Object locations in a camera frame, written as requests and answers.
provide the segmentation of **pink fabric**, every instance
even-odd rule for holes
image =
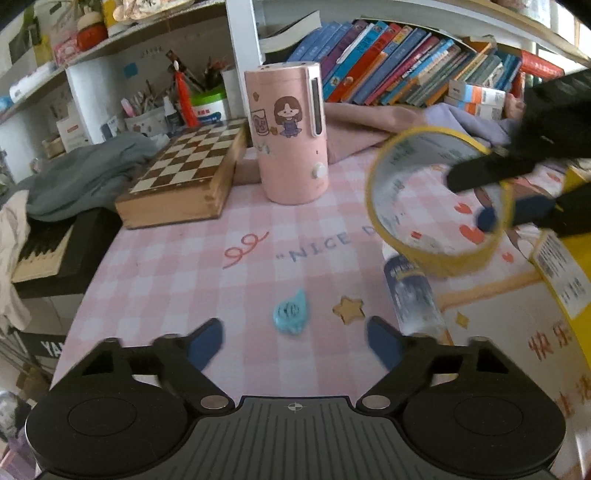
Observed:
[[[364,322],[345,326],[333,306],[342,296],[362,299],[367,317],[380,315],[396,325],[382,242],[363,204],[375,154],[368,150],[330,166],[328,191],[310,204],[273,204],[260,185],[248,185],[232,189],[219,220],[121,230],[72,324],[54,381],[103,338],[146,345],[165,333],[188,333],[216,316],[224,322],[226,340],[204,373],[235,400],[349,395],[355,402],[385,370],[366,344]],[[469,248],[479,201],[472,192],[458,197],[447,190],[442,170],[426,169],[405,185],[407,228]],[[548,170],[534,177],[537,187],[551,194],[561,188],[560,178]],[[513,303],[473,313],[448,303],[444,318],[456,343],[489,336],[561,408],[569,402],[569,432],[553,472],[579,480],[591,450],[591,390],[582,380],[591,381],[591,371],[568,325],[557,323],[560,311],[532,265],[506,236],[484,270],[430,282],[441,301],[491,282],[502,287],[524,274],[533,275],[533,288],[545,295],[543,312],[539,296],[526,298],[519,290],[509,294]],[[273,325],[273,309],[300,288],[308,296],[309,325],[301,336],[282,335]],[[533,313],[518,324],[515,312],[526,307]],[[485,317],[490,312],[493,316]],[[459,313],[469,317],[469,325],[458,324]],[[541,350],[543,338],[553,353]]]

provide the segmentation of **cardboard box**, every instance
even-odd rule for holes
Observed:
[[[502,108],[505,105],[506,93],[502,90],[478,87],[475,85],[468,85],[466,82],[450,80],[447,95],[453,99],[460,100],[461,102],[479,103],[481,105]]]
[[[90,142],[73,103],[68,105],[68,114],[67,118],[57,121],[56,125],[66,152],[71,152],[75,148],[90,145]]]
[[[446,96],[445,103],[458,107],[474,116],[485,118],[487,120],[500,120],[503,117],[503,108],[490,105],[481,105],[479,103],[467,103]]]

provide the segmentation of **colorful book spine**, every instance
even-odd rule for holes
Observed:
[[[337,43],[336,47],[322,60],[320,63],[320,71],[322,74],[322,81],[327,80],[330,72],[335,67],[337,60],[343,54],[343,52],[349,47],[358,36],[362,34],[369,24],[365,20],[357,20],[353,23],[353,26],[349,31],[341,38],[340,42]]]
[[[511,74],[511,71],[515,65],[515,62],[517,61],[517,57],[515,57],[514,55],[511,55],[509,53],[505,53],[503,51],[497,52],[496,55],[503,62],[503,66],[505,68],[505,71],[503,72],[503,75],[501,76],[501,78],[499,78],[498,81],[495,83],[494,88],[496,88],[498,90],[504,90],[503,86],[506,85],[506,83],[507,83],[507,78],[509,78],[509,75]]]
[[[451,97],[445,97],[443,101],[448,105],[453,105],[460,110],[487,120],[500,120],[503,117],[503,107],[466,103]]]
[[[473,59],[473,52],[467,51],[460,55],[457,60],[443,69],[442,72],[432,78],[431,81],[425,85],[422,95],[413,102],[413,105],[427,106],[427,102],[431,101],[442,89],[447,91],[449,80],[457,78],[461,72],[470,65]]]
[[[517,72],[517,75],[513,79],[513,83],[511,84],[511,95],[513,95],[517,99],[523,98],[523,93],[525,91],[525,72]]]
[[[474,65],[480,65],[484,60],[486,60],[487,56],[488,55],[484,52],[477,54],[473,59],[471,59],[470,62],[466,63],[462,69],[454,73],[452,80],[460,80],[465,78],[470,71],[474,71]],[[425,104],[427,106],[431,106],[438,102],[441,99],[441,97],[443,97],[447,93],[448,86],[448,82],[444,82],[439,87],[439,90],[434,92],[433,95],[425,101]]]
[[[353,27],[353,24],[346,22],[342,24],[330,40],[320,49],[318,55],[314,61],[322,61],[333,49],[337,46],[337,43],[346,35],[346,33]]]
[[[441,40],[433,51],[427,53],[427,58],[410,75],[408,75],[406,79],[381,100],[382,105],[392,105],[402,95],[406,94],[415,85],[416,81],[418,81],[418,76],[422,72],[427,71],[431,66],[435,66],[453,45],[454,42],[451,39]]]
[[[413,102],[425,92],[427,85],[430,85],[432,80],[437,77],[440,72],[445,70],[448,65],[452,64],[455,59],[462,54],[462,48],[459,45],[453,45],[446,53],[447,54],[443,56],[433,68],[418,76],[416,85],[411,89],[408,95],[405,95],[400,99],[400,102],[412,105]]]
[[[382,62],[382,64],[375,70],[371,77],[368,77],[367,80],[358,88],[357,93],[351,99],[352,103],[356,103],[357,105],[362,105],[365,99],[371,94],[371,92],[379,85],[379,83],[384,79],[388,73],[390,73],[386,67],[386,62],[393,57],[397,50],[402,46],[404,41],[408,38],[408,36],[413,32],[413,28],[406,25],[402,28],[400,32],[394,37],[392,40],[391,46],[392,52],[388,57]]]
[[[470,52],[461,52],[455,59],[453,59],[448,65],[446,65],[440,72],[437,72],[428,82],[421,87],[420,92],[413,95],[410,105],[419,106],[422,105],[427,98],[429,98],[435,90],[439,88],[441,83],[447,82],[449,77],[460,67],[461,64],[466,62],[470,58]]]
[[[343,94],[341,97],[342,102],[350,102],[359,89],[363,86],[363,84],[382,66],[382,64],[386,61],[386,59],[398,48],[400,45],[399,42],[396,41],[396,38],[402,27],[397,24],[390,24],[390,28],[394,32],[394,37],[392,40],[388,42],[388,44],[384,47],[384,49],[378,54],[377,57],[373,60],[373,62],[369,65],[369,67],[359,76],[359,78],[353,82],[353,85]]]
[[[525,50],[521,50],[521,62],[521,70],[534,77],[552,80],[564,76],[563,69]]]
[[[322,93],[325,100],[328,100],[330,95],[339,86],[339,83],[348,75],[355,64],[363,57],[369,48],[376,42],[384,30],[388,28],[388,24],[382,21],[377,22],[371,27],[359,44],[351,50],[351,53],[343,59],[342,63],[333,73],[332,77],[322,87]]]
[[[515,80],[515,78],[519,74],[520,69],[521,69],[521,59],[515,59],[515,63],[513,64],[512,68],[511,68],[511,72],[510,72],[509,76],[507,77],[507,80],[505,81],[503,88],[501,88],[499,90],[504,90],[506,92],[511,90],[511,87],[513,85],[513,81]]]
[[[293,53],[289,56],[287,61],[300,61],[301,58],[305,55],[305,53],[310,49],[310,47],[314,44],[316,39],[319,37],[320,32],[322,32],[322,28],[317,28],[313,32],[308,33],[306,38],[304,38],[297,48],[293,51]]]
[[[493,90],[476,85],[468,85],[466,82],[450,80],[449,97],[466,103],[481,103],[482,105],[500,106],[505,104],[505,92]]]
[[[364,105],[371,105],[398,76],[402,76],[414,63],[430,48],[439,42],[422,28],[417,28],[394,52],[391,58],[384,62],[382,68],[385,75],[375,84],[373,90],[364,99]]]
[[[389,78],[384,81],[384,85],[386,83],[390,83],[386,87],[386,89],[377,97],[373,103],[380,103],[380,100],[390,96],[390,93],[393,90],[398,91],[398,87],[411,75],[414,71],[419,68],[423,62],[427,61],[433,53],[434,50],[443,42],[443,40],[439,40],[437,37],[426,37],[423,42],[415,48],[413,54],[403,62],[400,67],[394,70]]]
[[[331,39],[331,37],[335,34],[335,32],[340,27],[340,23],[338,22],[330,22],[322,27],[320,34],[316,37],[316,41],[314,44],[308,49],[304,56],[301,58],[301,61],[314,61],[318,52],[326,43]]]
[[[363,73],[369,68],[371,63],[378,57],[386,45],[395,37],[396,31],[392,27],[397,27],[396,24],[390,24],[378,39],[367,49],[362,57],[357,61],[355,65],[349,70],[347,76],[339,83],[338,87],[330,94],[328,102],[340,102],[343,95],[353,86],[353,84],[363,75]]]

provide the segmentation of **book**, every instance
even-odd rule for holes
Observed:
[[[426,72],[425,74],[419,75],[416,85],[413,86],[408,95],[402,97],[400,101],[412,105],[416,99],[423,95],[429,85],[432,85],[434,82],[433,79],[439,77],[440,73],[462,54],[463,52],[459,45],[452,46],[447,51],[447,55],[437,62],[434,68],[430,69],[429,72]]]
[[[386,75],[389,74],[388,68],[385,66],[385,63],[396,53],[396,51],[401,47],[402,43],[408,38],[408,36],[413,32],[413,28],[406,25],[402,28],[400,32],[394,37],[392,40],[391,53],[388,57],[382,62],[382,64],[375,70],[375,72],[369,76],[362,85],[359,86],[357,93],[351,99],[352,103],[356,103],[357,105],[362,105],[365,99],[371,94],[371,92],[379,85],[379,83],[384,79]]]
[[[382,49],[378,56],[375,57],[375,59],[367,67],[367,69],[359,76],[357,80],[353,82],[349,89],[343,94],[343,96],[341,97],[342,102],[350,102],[353,99],[353,97],[357,94],[359,89],[363,86],[363,84],[376,72],[378,68],[382,66],[386,59],[400,45],[400,42],[397,40],[397,38],[402,30],[402,27],[395,23],[390,23],[390,29],[392,29],[392,31],[394,32],[394,36]]]
[[[343,52],[365,31],[365,27],[368,25],[365,20],[356,20],[349,31],[336,44],[336,47],[320,62],[320,72],[323,82],[328,79],[330,72],[336,65],[336,61]]]
[[[495,88],[496,83],[505,73],[505,68],[502,63],[498,63],[491,74],[482,82],[482,86],[486,88]]]
[[[491,76],[495,69],[502,64],[501,59],[496,55],[489,55],[488,58],[482,63],[482,65],[470,75],[467,82],[472,85],[485,86],[484,82]]]
[[[525,72],[518,71],[511,84],[511,95],[517,99],[523,98],[525,91]]]
[[[400,31],[400,27],[396,24],[390,24],[383,30],[381,35],[378,37],[377,40],[365,51],[365,53],[361,56],[361,58],[353,65],[353,67],[349,70],[345,78],[341,80],[337,88],[330,94],[327,101],[328,102],[340,102],[342,96],[347,93],[350,87],[361,77],[361,75],[369,68],[371,63],[376,59],[376,57],[381,53],[381,51],[386,47],[388,43],[395,37],[396,31],[394,28],[397,28]]]
[[[296,20],[277,32],[265,38],[259,39],[259,47],[262,53],[279,52],[293,48],[298,42],[314,30],[322,27],[320,12],[318,10]]]
[[[322,61],[333,49],[336,47],[337,43],[341,41],[341,39],[345,36],[345,34],[353,27],[353,24],[350,22],[345,22],[342,24],[335,34],[330,38],[330,40],[320,49],[318,55],[314,59],[314,61]]]
[[[326,26],[322,26],[310,32],[306,37],[298,44],[296,49],[292,52],[292,54],[288,57],[287,61],[300,61],[303,59],[304,55],[308,50],[312,48],[322,31]]]
[[[521,71],[540,77],[543,80],[552,80],[564,76],[564,70],[533,53],[520,50],[509,45],[499,44],[499,50],[515,55],[521,59]]]
[[[418,99],[413,100],[412,105],[428,106],[428,101],[432,100],[436,95],[439,95],[441,91],[446,92],[449,80],[458,77],[458,75],[470,65],[474,56],[475,55],[470,51],[463,52],[456,60],[435,75],[424,86],[421,96]]]
[[[364,100],[365,105],[370,105],[378,96],[388,87],[387,75],[389,72],[396,69],[401,63],[404,63],[410,56],[413,55],[414,50],[419,46],[422,41],[426,40],[427,36],[431,36],[430,33],[423,30],[422,28],[416,28],[404,42],[396,49],[390,58],[388,58],[384,64],[375,73],[375,76],[382,79],[373,91],[370,92],[369,96]]]
[[[325,101],[328,100],[330,95],[336,90],[339,84],[345,79],[345,77],[349,74],[351,69],[355,66],[355,64],[365,55],[365,53],[371,48],[371,46],[376,42],[376,40],[380,37],[382,32],[388,28],[388,24],[386,22],[379,21],[375,25],[369,27],[369,31],[364,36],[363,39],[360,40],[358,45],[353,48],[349,55],[346,56],[337,68],[337,70],[333,73],[332,77],[323,85],[322,92],[324,95]]]
[[[389,83],[389,85],[379,94],[374,103],[381,100],[386,95],[389,95],[390,92],[396,89],[403,80],[419,68],[424,61],[427,61],[430,54],[441,44],[442,41],[443,40],[439,40],[439,38],[433,36],[425,37],[423,42],[414,49],[413,53],[388,76],[384,85],[386,83]]]
[[[511,66],[511,71],[510,71],[509,75],[507,76],[502,88],[500,88],[499,90],[504,90],[506,92],[511,90],[513,81],[515,80],[517,75],[519,75],[520,70],[521,70],[521,59],[515,59],[515,62]]]
[[[496,44],[493,43],[471,43],[466,39],[465,42],[468,43],[468,45],[473,46],[473,48],[476,50],[476,55],[472,57],[469,62],[464,64],[460,70],[454,72],[453,80],[465,79],[466,76],[475,70],[475,66],[478,67],[486,59],[488,54],[496,49]],[[435,91],[429,98],[425,100],[425,105],[431,106],[438,102],[439,99],[441,99],[441,97],[446,94],[448,86],[448,82],[443,82],[439,87],[439,90]]]
[[[382,105],[393,105],[402,98],[402,96],[406,95],[407,92],[418,82],[419,75],[423,72],[428,73],[430,68],[435,67],[444,56],[447,56],[447,53],[452,46],[454,46],[453,40],[441,40],[432,51],[427,53],[426,60],[381,100]]]
[[[505,92],[503,90],[469,85],[458,80],[450,80],[448,96],[466,103],[480,103],[500,107],[505,104]]]
[[[337,69],[347,59],[347,57],[351,54],[351,52],[357,48],[357,45],[359,45],[359,43],[365,38],[365,36],[370,32],[372,27],[373,27],[373,24],[367,25],[363,29],[363,31],[359,34],[359,36],[353,41],[353,43],[345,49],[343,54],[337,59],[335,66],[328,74],[328,77],[326,79],[323,79],[322,83],[324,85],[332,78],[332,76],[336,73]]]
[[[485,118],[487,120],[500,120],[503,117],[503,107],[482,105],[480,103],[466,103],[446,96],[443,101],[453,105],[460,110],[471,113],[474,116]]]
[[[326,24],[324,27],[322,27],[322,29],[320,30],[320,34],[316,37],[316,40],[308,49],[308,51],[304,53],[304,56],[301,58],[301,61],[314,61],[322,47],[324,47],[324,45],[328,43],[328,41],[333,37],[333,35],[339,28],[340,23],[338,22],[330,22]]]
[[[381,76],[382,80],[375,85],[363,104],[371,105],[374,103],[393,82],[406,73],[425,52],[433,48],[438,42],[439,39],[433,37],[431,33],[422,29],[415,29],[402,42],[392,57],[384,62],[382,67],[385,70],[385,75]]]
[[[506,84],[507,79],[509,78],[509,75],[511,74],[511,72],[515,66],[515,62],[517,61],[517,57],[515,57],[514,55],[511,55],[510,53],[506,53],[506,52],[500,51],[500,50],[496,53],[496,56],[501,59],[501,63],[503,64],[504,71],[503,71],[503,75],[501,75],[501,77],[493,85],[493,88],[495,88],[497,90],[504,90],[503,86]]]

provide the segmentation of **white cloth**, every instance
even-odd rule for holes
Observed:
[[[0,330],[4,335],[9,326],[24,330],[31,321],[28,309],[12,284],[18,256],[29,235],[28,195],[28,190],[16,192],[0,210]]]

